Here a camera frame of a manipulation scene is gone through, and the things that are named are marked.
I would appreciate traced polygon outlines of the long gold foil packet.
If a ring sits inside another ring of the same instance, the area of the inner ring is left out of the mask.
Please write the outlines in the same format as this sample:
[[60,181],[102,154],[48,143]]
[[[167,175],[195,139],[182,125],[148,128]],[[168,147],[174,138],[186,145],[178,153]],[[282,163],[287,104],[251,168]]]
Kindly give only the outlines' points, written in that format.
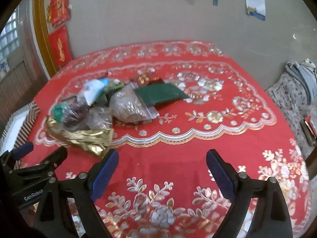
[[112,128],[77,130],[74,132],[67,131],[50,115],[45,119],[45,128],[47,135],[51,138],[64,142],[70,146],[80,147],[84,151],[94,154],[100,159],[102,159],[109,151],[114,133]]

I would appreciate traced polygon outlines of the green sauce cup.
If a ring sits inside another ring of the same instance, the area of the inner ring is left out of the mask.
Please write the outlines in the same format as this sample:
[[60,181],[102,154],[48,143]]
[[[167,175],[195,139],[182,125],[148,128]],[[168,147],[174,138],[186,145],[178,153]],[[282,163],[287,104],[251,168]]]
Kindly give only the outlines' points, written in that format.
[[59,103],[55,105],[52,109],[52,117],[53,119],[61,123],[63,121],[63,118],[65,114],[69,111],[69,105],[66,103]]

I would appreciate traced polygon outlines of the bag of red dates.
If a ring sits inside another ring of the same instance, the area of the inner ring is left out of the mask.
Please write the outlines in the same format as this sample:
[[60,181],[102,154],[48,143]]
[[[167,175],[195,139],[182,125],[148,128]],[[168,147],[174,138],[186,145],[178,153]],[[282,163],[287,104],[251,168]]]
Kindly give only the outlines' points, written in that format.
[[62,117],[63,128],[67,131],[79,131],[87,128],[86,118],[90,106],[84,98],[77,98],[68,106]]

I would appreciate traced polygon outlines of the clear bag of nuts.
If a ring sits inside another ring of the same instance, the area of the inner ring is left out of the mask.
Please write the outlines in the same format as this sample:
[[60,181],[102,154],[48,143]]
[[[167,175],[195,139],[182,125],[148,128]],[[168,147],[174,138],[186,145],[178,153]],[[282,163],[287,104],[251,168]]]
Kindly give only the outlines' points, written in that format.
[[117,120],[137,124],[152,121],[159,116],[154,106],[146,106],[136,94],[135,89],[138,87],[135,82],[130,82],[111,96],[109,109]]

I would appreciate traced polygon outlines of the white blue snack packet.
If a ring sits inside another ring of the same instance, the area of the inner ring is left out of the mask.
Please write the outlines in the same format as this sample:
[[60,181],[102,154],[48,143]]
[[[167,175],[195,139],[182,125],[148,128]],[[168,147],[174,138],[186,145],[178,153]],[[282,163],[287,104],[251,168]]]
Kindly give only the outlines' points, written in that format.
[[109,79],[93,79],[83,85],[76,96],[78,102],[83,102],[91,106],[103,92],[103,89],[108,86]]

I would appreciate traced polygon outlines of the dark green snack packet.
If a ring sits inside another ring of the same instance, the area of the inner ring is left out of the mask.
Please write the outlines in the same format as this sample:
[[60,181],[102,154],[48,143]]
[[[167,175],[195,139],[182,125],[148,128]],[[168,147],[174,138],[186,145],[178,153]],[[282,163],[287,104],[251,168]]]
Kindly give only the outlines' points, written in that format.
[[135,93],[146,106],[154,106],[188,98],[181,89],[169,83],[153,84],[136,88]]

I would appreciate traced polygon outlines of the striped white storage box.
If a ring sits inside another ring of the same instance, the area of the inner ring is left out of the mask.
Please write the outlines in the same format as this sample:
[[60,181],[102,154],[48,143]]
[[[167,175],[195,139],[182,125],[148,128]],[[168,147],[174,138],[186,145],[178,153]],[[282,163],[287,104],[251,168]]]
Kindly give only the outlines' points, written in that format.
[[39,106],[32,101],[10,116],[1,137],[1,154],[27,142],[39,113]]

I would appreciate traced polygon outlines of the red floral tablecloth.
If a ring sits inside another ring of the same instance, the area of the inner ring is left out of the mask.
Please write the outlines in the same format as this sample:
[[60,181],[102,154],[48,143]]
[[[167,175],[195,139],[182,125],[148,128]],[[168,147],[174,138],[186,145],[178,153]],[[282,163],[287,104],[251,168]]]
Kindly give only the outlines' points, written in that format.
[[230,202],[206,165],[215,149],[236,171],[279,182],[294,237],[311,212],[308,173],[294,134],[266,92],[214,45],[166,41],[113,47],[64,66],[36,95],[40,108],[23,162],[38,164],[56,148],[45,119],[92,79],[126,82],[150,74],[187,99],[163,105],[146,124],[113,124],[118,167],[96,207],[114,237],[212,237]]

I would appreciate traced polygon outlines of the small candy pile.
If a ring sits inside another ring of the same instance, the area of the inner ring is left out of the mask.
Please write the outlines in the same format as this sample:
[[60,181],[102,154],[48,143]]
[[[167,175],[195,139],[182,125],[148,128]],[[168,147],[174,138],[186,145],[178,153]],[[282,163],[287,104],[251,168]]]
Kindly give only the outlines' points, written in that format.
[[113,78],[110,71],[102,73],[97,79],[104,84],[102,94],[106,96],[111,97],[115,92],[125,86],[125,83],[122,82],[120,79]]

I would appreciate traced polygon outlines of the floral cushioned chair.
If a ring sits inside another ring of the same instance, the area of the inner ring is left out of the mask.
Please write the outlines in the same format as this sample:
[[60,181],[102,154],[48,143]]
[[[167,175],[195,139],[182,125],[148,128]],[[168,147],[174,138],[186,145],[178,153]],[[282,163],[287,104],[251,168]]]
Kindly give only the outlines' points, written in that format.
[[305,59],[302,63],[288,62],[278,81],[266,93],[281,110],[292,129],[304,158],[308,158],[316,146],[307,138],[304,118],[316,117],[316,65]]

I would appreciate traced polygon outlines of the lower red wall banner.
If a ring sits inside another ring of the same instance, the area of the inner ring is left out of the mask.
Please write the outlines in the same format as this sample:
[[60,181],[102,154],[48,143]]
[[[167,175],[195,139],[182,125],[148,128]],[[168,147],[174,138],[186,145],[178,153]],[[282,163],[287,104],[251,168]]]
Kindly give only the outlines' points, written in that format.
[[58,67],[62,67],[73,60],[68,44],[66,25],[61,26],[59,29],[49,34],[49,42]]

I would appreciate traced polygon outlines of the red wall banner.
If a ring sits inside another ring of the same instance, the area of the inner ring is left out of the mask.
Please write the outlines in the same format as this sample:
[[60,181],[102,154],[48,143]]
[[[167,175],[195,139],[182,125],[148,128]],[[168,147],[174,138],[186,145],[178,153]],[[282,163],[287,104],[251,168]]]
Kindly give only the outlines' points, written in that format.
[[73,60],[68,44],[66,25],[61,26],[59,29],[49,34],[49,42],[58,67],[62,67]]
[[50,0],[48,6],[48,22],[52,27],[70,19],[69,0]]

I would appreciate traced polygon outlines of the wooden door frame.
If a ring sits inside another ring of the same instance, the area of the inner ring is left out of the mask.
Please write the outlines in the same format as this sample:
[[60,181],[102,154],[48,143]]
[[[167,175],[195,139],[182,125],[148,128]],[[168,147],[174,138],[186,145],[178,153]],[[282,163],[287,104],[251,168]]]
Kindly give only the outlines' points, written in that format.
[[32,0],[32,19],[35,32],[35,40],[41,65],[50,79],[59,70],[55,63],[52,46],[49,42],[49,32],[45,14],[45,0]]

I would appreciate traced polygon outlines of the upper red wall banner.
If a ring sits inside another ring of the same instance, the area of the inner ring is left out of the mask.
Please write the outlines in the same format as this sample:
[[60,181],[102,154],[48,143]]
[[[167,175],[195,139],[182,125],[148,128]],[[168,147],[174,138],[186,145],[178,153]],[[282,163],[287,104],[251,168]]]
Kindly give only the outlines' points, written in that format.
[[48,6],[48,22],[52,27],[70,19],[69,0],[50,0]]

